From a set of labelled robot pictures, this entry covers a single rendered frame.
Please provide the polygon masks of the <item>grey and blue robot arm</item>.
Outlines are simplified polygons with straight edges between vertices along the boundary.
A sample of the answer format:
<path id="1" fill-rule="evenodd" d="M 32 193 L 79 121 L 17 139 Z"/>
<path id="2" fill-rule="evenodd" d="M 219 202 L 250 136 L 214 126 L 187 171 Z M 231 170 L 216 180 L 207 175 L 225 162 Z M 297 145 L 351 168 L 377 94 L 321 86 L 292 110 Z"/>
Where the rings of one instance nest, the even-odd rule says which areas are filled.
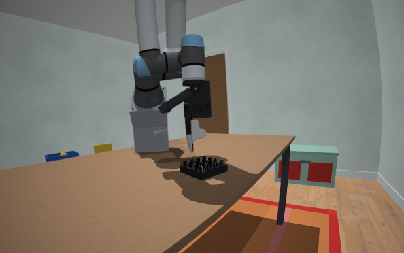
<path id="1" fill-rule="evenodd" d="M 205 80 L 205 46 L 200 35 L 186 35 L 186 0 L 165 0 L 166 48 L 161 54 L 155 0 L 134 2 L 139 55 L 133 60 L 133 99 L 138 107 L 153 108 L 164 99 L 160 81 Z M 187 88 L 158 108 L 169 113 L 191 94 Z"/>

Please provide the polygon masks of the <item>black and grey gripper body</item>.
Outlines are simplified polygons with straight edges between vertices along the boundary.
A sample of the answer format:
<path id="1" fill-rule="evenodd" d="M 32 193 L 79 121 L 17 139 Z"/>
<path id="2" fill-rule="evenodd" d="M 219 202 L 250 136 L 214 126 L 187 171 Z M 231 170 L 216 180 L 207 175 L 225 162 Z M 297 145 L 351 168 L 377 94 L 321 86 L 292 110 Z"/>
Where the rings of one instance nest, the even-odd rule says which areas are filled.
<path id="1" fill-rule="evenodd" d="M 192 92 L 191 96 L 186 97 L 184 103 L 184 117 L 185 110 L 188 107 L 188 113 L 191 118 L 211 118 L 211 96 L 210 96 L 210 81 L 205 80 L 184 80 L 182 86 L 189 87 Z M 197 90 L 194 90 L 197 88 Z M 200 101 L 192 101 L 201 99 Z M 203 107 L 203 104 L 205 107 Z"/>

